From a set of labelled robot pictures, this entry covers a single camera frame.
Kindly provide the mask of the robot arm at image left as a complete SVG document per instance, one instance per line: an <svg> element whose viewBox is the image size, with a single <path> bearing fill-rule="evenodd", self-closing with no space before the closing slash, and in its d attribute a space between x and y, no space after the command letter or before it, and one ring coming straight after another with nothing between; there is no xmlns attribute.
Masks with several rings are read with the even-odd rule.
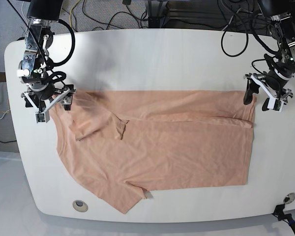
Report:
<svg viewBox="0 0 295 236"><path fill-rule="evenodd" d="M61 0L32 0L27 12L26 48L17 76L21 83L27 86L27 91L23 92L21 97L27 108L35 109L35 119L38 123L49 121L49 111L56 104L69 111L76 92L73 84L64 83L66 73L54 71L54 68L71 59L76 43L72 27L59 18L62 5ZM54 62L48 51L54 40L51 23L65 26L71 35L69 54L60 62Z"/></svg>

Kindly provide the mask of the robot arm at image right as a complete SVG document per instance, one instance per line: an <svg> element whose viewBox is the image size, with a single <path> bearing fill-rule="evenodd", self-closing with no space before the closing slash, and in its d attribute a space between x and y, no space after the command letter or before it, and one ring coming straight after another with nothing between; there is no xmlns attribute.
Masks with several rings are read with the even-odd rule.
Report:
<svg viewBox="0 0 295 236"><path fill-rule="evenodd" d="M267 51L263 60L267 63L268 72L247 74L244 105L253 101L253 95L263 89L268 95L262 110L282 111L288 99L293 97L291 89L286 88L287 82L295 74L295 0L260 0L259 10L253 12L249 20L249 28L255 39ZM277 41L278 50L269 48L257 35L253 27L256 16L262 14L269 18L269 32Z"/></svg>

